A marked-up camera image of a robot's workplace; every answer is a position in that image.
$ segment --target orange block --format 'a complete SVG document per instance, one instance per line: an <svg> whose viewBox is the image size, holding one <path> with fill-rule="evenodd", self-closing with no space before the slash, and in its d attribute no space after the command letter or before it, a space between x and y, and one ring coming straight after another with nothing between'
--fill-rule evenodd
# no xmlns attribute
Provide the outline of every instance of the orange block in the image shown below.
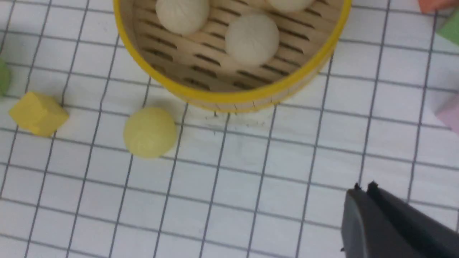
<svg viewBox="0 0 459 258"><path fill-rule="evenodd" d="M419 0L422 13L459 6L459 0Z"/></svg>

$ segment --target steamed bun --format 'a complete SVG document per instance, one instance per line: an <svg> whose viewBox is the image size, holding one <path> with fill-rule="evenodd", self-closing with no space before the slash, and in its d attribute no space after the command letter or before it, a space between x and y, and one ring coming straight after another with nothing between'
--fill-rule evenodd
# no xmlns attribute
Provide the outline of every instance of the steamed bun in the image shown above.
<svg viewBox="0 0 459 258"><path fill-rule="evenodd" d="M209 0L158 0L156 14L169 31L189 35L204 26L209 18Z"/></svg>
<svg viewBox="0 0 459 258"><path fill-rule="evenodd" d="M267 15L243 15L228 27L226 52L241 65L260 66L276 54L279 34L276 23Z"/></svg>
<svg viewBox="0 0 459 258"><path fill-rule="evenodd" d="M303 11L314 0L268 0L268 2L280 12Z"/></svg>

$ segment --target pink block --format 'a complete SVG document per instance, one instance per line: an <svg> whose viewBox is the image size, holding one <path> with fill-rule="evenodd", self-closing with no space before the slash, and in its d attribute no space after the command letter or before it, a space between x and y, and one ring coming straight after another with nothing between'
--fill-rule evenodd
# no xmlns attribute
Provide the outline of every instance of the pink block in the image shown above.
<svg viewBox="0 0 459 258"><path fill-rule="evenodd" d="M441 108L440 112L437 113L437 117L459 135L459 94Z"/></svg>

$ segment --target grid line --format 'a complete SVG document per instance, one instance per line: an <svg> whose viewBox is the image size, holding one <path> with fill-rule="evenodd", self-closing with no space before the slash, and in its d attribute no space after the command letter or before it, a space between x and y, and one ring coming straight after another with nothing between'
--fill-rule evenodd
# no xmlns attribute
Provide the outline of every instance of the grid line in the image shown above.
<svg viewBox="0 0 459 258"><path fill-rule="evenodd" d="M166 199L164 200L164 208L162 209L161 222L159 223L158 237L156 238L155 251L153 252L153 258L156 258L156 254L158 252L159 238L161 237L162 226L163 226L163 223L164 223L164 217L166 215L166 208L167 208L167 205L168 205L170 192L171 192L171 188L172 188L172 180L174 179L175 167L177 165L177 157L179 155L180 143L181 143L182 135L183 135L183 128L184 128L183 123L185 122L185 117L186 117L187 111L188 111L188 104L185 105L185 110L183 111L183 115L182 115L182 125L180 126L180 133L179 133L179 137L177 139L177 149L175 150L174 162L172 164L171 176L169 178L168 191L166 193Z"/></svg>
<svg viewBox="0 0 459 258"><path fill-rule="evenodd" d="M30 68L29 65L24 65L24 64L14 63L14 62L7 62L7 64L8 65L13 65L13 66L18 66L18 67L28 67L28 68ZM40 66L34 66L34 69L50 71L50 72L56 72L56 73L71 73L73 75L85 76L85 77L90 77L90 78L95 78L95 79L103 79L103 80L107 80L108 79L107 77L99 76L99 75L93 75L93 74L87 74L87 73L79 73L79 72L69 72L69 71L65 71L65 70L59 70L59 69L54 69L54 68L46 68L46 67L40 67ZM327 76L328 75L328 73L324 73L324 72L319 72L318 74L322 75L322 76ZM372 79L372 78L369 78L369 77L364 77L364 76L357 76L357 75L345 75L345 74L331 73L330 77L332 77L332 78L343 78L343 79L354 79L354 80L361 80L361 81L368 81L368 82L376 82L375 79ZM142 82L139 82L139 81L132 81L132 80L126 80L126 79L117 79L117 78L110 78L110 80L111 81L126 82L126 83L146 86L146 83L142 83ZM410 83L403 83L403 82L384 80L384 79L378 79L377 82L393 84L395 86L401 86L401 87L416 88L416 89L424 88L424 85L421 85L421 84L410 84ZM157 87L157 88L163 88L159 84L152 84L151 86ZM449 93L458 93L459 92L459 90L448 89L448 88L439 88L439 87L436 87L436 86L428 86L427 88L428 88L428 90L433 90L433 91L441 91L441 92L449 92Z"/></svg>
<svg viewBox="0 0 459 258"><path fill-rule="evenodd" d="M219 154L218 162L217 162L217 171L215 172L215 179L213 181L212 194L210 196L210 202L209 202L209 211L207 212L206 224L204 226L204 234L202 235L201 250L199 251L199 258L202 258L202 252L204 251L204 242L206 241L207 230L209 228L210 214L212 212L212 205L213 205L213 198L215 196L215 190L217 189L218 174L220 172L220 164L222 162L223 148L225 146L225 140L226 140L226 130L228 129L228 123L230 122L230 116L231 114L228 114L226 116L226 123L225 123L225 128L224 128L223 137L222 137L222 145L220 147L220 154Z"/></svg>
<svg viewBox="0 0 459 258"><path fill-rule="evenodd" d="M196 126L194 125L188 125L188 124L184 124L184 127L194 127L196 128ZM211 131L218 131L217 129L210 129L210 128L201 128L201 129L205 129L205 130L211 130ZM7 132L15 132L15 130L13 129L8 129L8 128L2 128L0 127L0 130L2 131L7 131ZM29 132L24 132L24 131L18 131L17 132L18 134L23 134L23 135L32 135L31 133ZM254 138L260 138L260 139L267 139L266 137L263 137L263 136L256 136L256 135L251 135L251 134L244 134L244 133L235 133L235 134L240 134L240 135L244 135L244 136L249 136L249 137L254 137ZM284 139L279 139L279 138L271 138L273 141L278 141L278 142L284 142L284 143L292 143L292 144L298 144L298 145L301 145L301 146L309 146L309 147L315 147L314 144L309 144L309 143L303 143L303 142L297 142L297 141L291 141L291 140L284 140ZM75 143L75 144L80 144L80 145L84 145L84 146L91 146L90 143L87 143L87 142L82 142L82 141L77 141L77 140L70 140L70 139L66 139L66 138L60 138L60 137L56 137L56 140L59 140L59 141L62 141L62 142L69 142L69 143ZM116 148L116 147L111 147L111 146L105 146L105 145L98 145L98 144L94 144L93 145L94 147L98 147L98 148L101 148L101 149L106 149L106 150L113 150L113 151L120 151L120 152L128 152L126 149L120 149L120 148ZM341 148L336 148L336 147L329 147L329 146L322 146L322 145L317 145L317 148L319 149L324 149L324 150L330 150L330 151L337 151L337 152L343 152L343 153L348 153L348 154L354 154L354 155L361 155L363 156L363 153L362 152L358 152L358 151L351 151L351 150L347 150L347 149L341 149ZM396 162L401 162L401 163L413 163L413 160L409 160L409 159L404 159L404 158L397 158L397 157L388 157L388 156L384 156L384 155L379 155L379 154L372 154L372 153L366 153L365 156L367 157L374 157L374 158L378 158L378 159L384 159L384 160L390 160L390 161L396 161ZM160 159L166 159L166 160L174 160L174 158L172 157L159 157ZM201 165L201 166L205 166L205 167L212 167L212 168L216 168L216 165L214 164L209 164L209 163L203 163L203 162L197 162L197 161L193 161L193 160L187 160L187 159L182 159L182 158L177 158L177 161L179 162L184 162L184 163L189 163L189 164L196 164L196 165ZM452 170L452 171L455 171L455 172L459 172L459 167L452 167L452 166L448 166L448 165L442 165L442 164L437 164L437 163L429 163L429 162L421 162L421 161L416 161L415 164L418 164L418 165L423 165L423 166L427 166L427 167L432 167L432 168L442 168L442 169L447 169L447 170ZM256 175L260 175L259 172L254 172L254 171L248 171L248 170L242 170L242 169L237 169L237 168L231 168L231 167L225 167L225 166L220 166L221 168L223 169L227 169L227 170L232 170L232 171L240 171L240 172L245 172L247 174L256 174Z"/></svg>
<svg viewBox="0 0 459 258"><path fill-rule="evenodd" d="M273 118L271 120L271 126L269 128L268 142L267 142L267 145L266 145L266 152L265 152L264 160L263 160L263 169L262 169L261 176L260 176L260 184L258 186L257 202L255 203L255 212L253 213L252 228L250 229L250 237L249 237L249 244L248 244L248 248L247 248L246 258L249 258L250 251L251 251L251 248L252 248L253 233L255 231L255 223L256 223L256 220L257 220L257 213L259 213L258 212L258 206L260 204L261 191L262 191L262 187L263 187L263 180L264 180L264 177L265 177L266 163L268 161L269 146L271 144L271 136L273 135L274 121L276 119L276 112L277 112L277 105L274 106Z"/></svg>
<svg viewBox="0 0 459 258"><path fill-rule="evenodd" d="M8 29L10 27L11 17L13 16L13 10L14 10L14 5L15 4L16 4L16 0L14 0L12 5L11 5L10 14L9 14L9 17L8 17L8 22L6 24L6 31L8 31ZM1 42L1 45L0 45L0 54L3 51L3 45L5 43L5 39L6 39L6 33L3 36L3 39L2 39L2 42ZM1 184L1 187L0 187L0 198L2 197L2 194L3 194L3 189L5 187L5 181L6 181L6 173L8 172L8 166L9 166L10 161L11 161L11 156L13 155L13 148L14 148L14 142L16 141L17 129L18 129L18 127L16 126L16 130L15 130L14 136L13 136L13 141L11 142L11 148L10 148L10 154L8 156L8 162L7 162L6 167L5 167L5 173L3 174L3 181L2 181L2 184Z"/></svg>
<svg viewBox="0 0 459 258"><path fill-rule="evenodd" d="M14 12L15 3L16 3L16 0L13 1L13 5L11 6L11 15L10 15L10 17L9 17L8 25L11 23L11 17L12 17L12 13ZM50 6L48 6L48 8L47 8L47 10L46 10L45 18L48 16L49 10L50 10ZM26 87L25 87L25 90L24 90L25 93L27 93L28 87L29 87L29 85L30 85L30 75L32 74L32 70L34 69L35 61L36 61L36 59L37 59L37 54L38 54L38 50L39 50L39 48L40 48L40 44L41 44L43 32L45 31L46 20L47 20L47 19L45 19L45 22L44 22L43 25L42 25L41 33L40 33L40 36L39 36L38 42L37 42L37 46L36 46L35 51L34 51L34 56L33 56L33 58L32 58L32 64L31 64L31 66L30 66L30 70L29 70L28 77L27 77L27 83L26 83ZM2 186L1 186L1 189L0 189L0 198L1 198L2 195L3 195L3 189L4 189L4 187L5 187L6 177L7 177L8 169L9 169L9 166L10 166L10 163L11 163L11 157L13 156L14 144L15 144L15 142L16 142L16 137L17 137L18 131L19 131L19 126L16 125L16 130L15 130L15 132L14 132L13 141L12 141L12 143L11 143L10 154L9 154L9 156L8 156L8 163L6 164L6 168L5 168L4 180L3 180L3 183L2 183Z"/></svg>
<svg viewBox="0 0 459 258"><path fill-rule="evenodd" d="M35 6L47 6L48 5L46 3L29 2L29 1L23 1L23 0L0 0L0 1L2 1L2 2L17 2L17 3L21 3L21 4L35 5ZM58 7L58 8L71 9L71 10L80 10L80 11L84 11L85 10L85 8L76 7L76 6L51 5L51 7ZM87 10L93 11L93 12L101 12L101 13L113 14L112 11L104 11L104 10L90 9L90 8L88 8Z"/></svg>
<svg viewBox="0 0 459 258"><path fill-rule="evenodd" d="M148 80L148 86L145 90L145 97L144 97L144 102L142 104L142 108L145 108L145 104L146 104L146 100L148 98L148 89L150 88L149 85L151 83L151 78ZM131 168L132 168L132 162L134 160L134 155L131 154L131 159L129 161L129 167L128 167L128 173L126 175L126 182L124 183L124 187L123 187L123 195L121 196L121 202L119 204L119 211L118 211L118 216L117 216L117 219L116 219L116 222L115 222L115 229L113 230L113 238L112 238L112 243L110 245L110 252L108 254L108 257L111 258L112 257L112 254L113 254L113 247L115 245L115 239L116 239L116 234L117 234L117 230L118 230L118 225L119 225L119 219L121 217L121 212L123 210L123 204L124 204L124 198L126 197L126 190L128 188L128 183L129 183L129 176L131 175Z"/></svg>
<svg viewBox="0 0 459 258"><path fill-rule="evenodd" d="M1 54L1 51L3 50L3 44L5 43L5 39L6 39L6 34L8 33L8 30L10 29L10 22L11 22L11 17L13 16L13 10L14 10L14 5L16 4L16 0L12 1L12 4L11 4L11 9L10 9L10 13L8 15L8 20L6 22L6 28L5 30L0 30L1 32L4 32L5 34L3 35L3 39L1 41L1 44L0 44L0 54Z"/></svg>
<svg viewBox="0 0 459 258"><path fill-rule="evenodd" d="M89 0L86 2L86 7L88 7L88 6L89 6ZM119 41L119 35L117 36L116 43L118 43L118 41ZM109 79L110 79L110 76L112 74L113 64L115 62L116 50L117 50L117 47L115 46L115 48L113 50L112 60L111 60L111 63L110 63L110 69L108 71L108 79L107 79L106 84L105 84L104 93L102 94L102 97L101 97L101 102L100 102L100 107L99 107L101 111L102 111L102 103L103 103L105 95L107 93ZM69 253L70 253L70 247L72 246L73 234L75 232L75 227L76 227L76 224L77 224L78 213L79 213L79 210L80 210L81 200L83 198L84 186L85 186L85 183L86 183L86 178L88 176L89 165L90 165L90 162L91 162L92 150L94 148L94 142L95 142L95 138L97 136L97 130L99 128L99 122L101 121L101 116L102 116L102 112L99 112L99 115L97 117L95 130L94 130L94 136L92 138L92 143L91 143L91 147L90 147L90 150L89 150L88 162L86 164L86 171L85 171L84 177L83 177L83 184L81 186L81 192L80 192L80 196L78 198L77 211L76 211L75 219L73 221L73 226L72 226L72 231L71 231L71 234L70 234L70 241L69 241L68 248L67 248L66 258L68 258Z"/></svg>
<svg viewBox="0 0 459 258"><path fill-rule="evenodd" d="M424 113L424 105L425 105L425 98L427 94L427 84L429 81L429 73L430 73L430 67L431 67L431 61L432 61L432 48L435 40L435 30L437 27L437 14L438 12L435 12L434 16L434 21L433 21L433 26L432 26L432 35L431 35L431 42L430 42L430 50L429 50L429 57L427 59L427 67L425 69L425 80L424 80L424 88L422 89L422 98L421 98L421 107L419 111L419 123L418 123L418 128L416 131L416 143L414 145L414 157L413 157L413 164L411 165L411 172L410 172L410 180L409 180L409 185L408 185L408 198L407 202L411 200L411 191L413 188L413 181L414 181L414 173L415 173L415 164L416 161L418 160L418 151L419 151L419 140L421 136L421 123L422 123L422 117Z"/></svg>
<svg viewBox="0 0 459 258"><path fill-rule="evenodd" d="M3 200L3 201L6 201L6 202L12 202L12 203L17 203L17 204L22 204L22 205L26 205L26 206L30 206L30 207L35 207L35 206L36 206L36 205L34 205L34 204L24 203L24 202L21 202L21 201L15 201L15 200L10 200L10 199L6 199L6 198L3 198L2 200ZM423 203L423 202L412 201L412 203L417 203L417 204L426 205L426 204ZM54 208L43 207L43 206L40 206L40 208L41 208L41 209L45 209L45 210L54 211L54 212L59 212L59 213L75 215L75 214L72 213L72 212L62 211L62 210L54 209ZM439 207L439 208L444 208L444 209L450 209L450 210L458 211L457 208L445 208L445 207ZM278 217L277 215L274 215L274 216L273 216L272 214L269 214L269 213L263 213L263 212L258 212L258 213L259 213L259 214L262 214L262 215L274 217L274 218L289 219L289 218L285 218L285 217ZM116 223L115 221L111 221L111 220L107 220L107 219L101 219L101 218L97 218L97 217L93 217L93 216L89 216L89 215L79 214L78 216L79 216L79 217L82 217L82 218L92 219L92 220L101 221L101 222L106 222L106 223L110 223L110 224L115 224L115 223ZM328 229L332 229L332 230L340 230L340 229L341 229L340 227L337 227L337 226L327 225L327 224L323 224L323 223L319 223L319 222L314 222L314 221L310 221L310 220L304 220L304 223L310 224L310 225L315 225L315 226L318 226L318 227L328 228ZM128 228L132 228L132 229L139 229L139 230L143 230L143 231L148 231L148 232L154 232L154 233L157 233L157 232L158 232L158 230L155 230L155 229L143 228L143 227L139 227L139 226L136 226L136 225L127 224L127 223L119 223L119 225L122 225L122 226L125 226L125 227L128 227ZM163 233L163 234L166 234L166 235L169 235L169 236L176 236L176 237L180 237L180 238L191 239L191 240L195 240L195 241L201 241L201 238L197 238L197 237L185 236L185 235L182 235L182 234L177 234L177 233L172 233L172 232L166 232L166 231L163 231L162 233ZM0 236L9 237L9 238L12 238L12 239L17 239L17 238L18 238L18 237L15 237L15 236L9 236L9 235L5 235L5 234L1 234L1 233L0 233ZM222 246L222 247L228 247L228 248L232 248L232 249L242 250L242 251L246 251L246 250L247 250L246 248L243 248L243 247L236 247L236 246L232 246L232 245L229 245L229 244L220 243L220 242L216 242L216 241L205 240L205 242L206 242L206 243L215 244L215 245L218 245L218 246ZM49 246L49 247L54 247L54 248L56 248L56 249L60 249L60 250L64 250L64 251L67 250L66 248L63 248L63 247L55 247L55 246L50 245L50 244L45 244L45 243L43 243L42 245L44 245L44 246ZM86 254L86 255L89 255L89 256L92 256L92 257L101 257L101 256L97 256L97 255L93 255L93 254L88 254L88 253L84 253L84 252L76 251L76 250L71 250L71 252Z"/></svg>
<svg viewBox="0 0 459 258"><path fill-rule="evenodd" d="M37 34L37 33L23 32L23 31L13 31L13 30L8 31L8 33L17 34L17 35L25 35L25 36L34 36L34 37L39 37L40 36L40 34ZM42 37L45 38L45 39L56 39L56 40L62 40L62 41L66 41L66 42L86 43L86 44L94 44L94 45L115 47L115 44L103 43L103 42L98 42L98 41L88 41L88 40L81 40L81 39L64 38L64 37L58 37L58 36L50 36L50 35L46 35L46 34L44 34ZM118 48L124 48L125 49L126 47L123 46L123 45L118 45Z"/></svg>
<svg viewBox="0 0 459 258"><path fill-rule="evenodd" d="M43 23L43 26L42 26L42 29L41 29L41 37L39 39L37 50L35 52L34 61L35 61L35 58L37 56L38 50L40 48L40 43L41 43L41 40L43 38L43 32L45 31L46 22L48 21L48 15L49 15L50 9L51 9L51 2L52 2L52 0L49 1L48 7L46 9L45 22ZM49 164L50 164L50 161L51 161L51 155L52 155L52 152L53 152L53 145L54 145L54 140L55 139L56 139L56 132L53 133L53 136L52 136L52 139L51 139L50 151L48 153L48 159L46 160L45 171L43 173L43 179L41 181L40 192L38 194L37 208L35 209L34 218L32 219L32 226L30 227L30 233L29 233L29 238L28 238L27 245L26 245L26 251L25 251L25 254L24 254L24 258L27 258L28 251L29 251L29 248L30 248L30 241L32 240L32 234L34 232L35 222L37 220L38 207L40 205L41 195L42 195L43 189L45 187L45 180L46 180L46 174L47 174L46 172L48 171L48 167L49 167Z"/></svg>
<svg viewBox="0 0 459 258"><path fill-rule="evenodd" d="M320 138L320 129L322 128L322 118L324 116L324 107L325 107L325 101L327 98L327 92L328 92L328 85L330 82L330 72L331 72L331 67L333 66L333 54L330 57L330 65L328 66L328 76L325 81L325 89L324 89L324 95L322 97L322 111L320 112L319 115L319 122L317 125L317 134L316 134L316 140L314 144L314 151L313 151L313 157L311 161L311 167L309 168L309 178L308 178L308 185L306 187L306 195L304 198L304 205L303 205L303 213L302 213L302 221L306 219L306 210L308 208L308 198L309 198L309 192L311 190L311 184L310 182L312 181L313 177L313 172L314 172L314 164L315 164L315 158L317 154L317 145L319 144L319 138ZM298 243L297 243L297 249L295 251L295 258L298 258L300 255L300 249L301 249L301 238L303 235L303 228L304 228L304 223L300 224L300 232L298 234Z"/></svg>
<svg viewBox="0 0 459 258"><path fill-rule="evenodd" d="M17 236L10 236L10 235L6 235L6 234L2 234L2 233L0 233L0 237L4 237L4 238L8 238L8 239L13 239L13 240L16 240L16 241L27 242L27 240L26 240L25 238L21 238L21 237L17 237ZM35 245L38 245L38 246L49 247L49 248L56 249L56 250L60 250L60 251L66 251L66 250L67 250L66 248L63 248L63 247L58 247L58 246L55 246L55 245L46 244L46 243L39 242L39 241L33 241L33 240L32 240L32 241L30 241L30 243L31 243L31 244L35 244ZM104 257L104 256L95 255L95 254L91 254L91 253L87 253L87 252L82 252L82 251L77 251L77 250L71 250L70 252L76 253L76 254L85 255L85 256L88 256L88 257L106 258L106 257Z"/></svg>
<svg viewBox="0 0 459 258"><path fill-rule="evenodd" d="M387 1L387 9L386 9L386 16L384 18L384 25L383 25L383 31L382 31L382 37L381 37L381 45L384 43L386 39L386 31L387 31L387 21L389 19L389 11L391 8L391 0ZM364 167L365 167L365 154L367 153L367 147L368 147L368 140L369 140L369 135L370 135L370 130L371 130L371 120L373 117L373 109L375 107L375 99L376 99L376 92L378 89L378 79L379 79L379 73L381 69L381 63L382 63L382 53L384 51L384 47L381 46L381 49L379 51L379 56L378 56L378 64L376 67L376 78L375 78L375 85L373 87L373 96L371 99L371 106L370 106L370 114L368 118L368 123L367 123L367 131L365 134L365 144L364 144L364 151L363 151L363 156L362 156L362 164L360 166L360 174L358 175L358 184L362 184L362 176L364 174Z"/></svg>

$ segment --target white grid mat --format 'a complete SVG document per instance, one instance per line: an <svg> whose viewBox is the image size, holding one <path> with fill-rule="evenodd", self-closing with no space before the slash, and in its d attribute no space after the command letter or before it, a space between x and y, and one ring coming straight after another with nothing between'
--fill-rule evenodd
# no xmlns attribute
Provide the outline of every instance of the white grid mat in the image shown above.
<svg viewBox="0 0 459 258"><path fill-rule="evenodd" d="M372 180L459 230L459 137L433 115L459 88L459 48L433 33L447 15L355 0L310 86L228 116L185 105L141 71L111 0L0 0L13 73L0 100L0 258L343 257L345 190ZM52 138L9 118L27 90L70 113ZM180 133L157 160L122 141L145 105L168 109Z"/></svg>

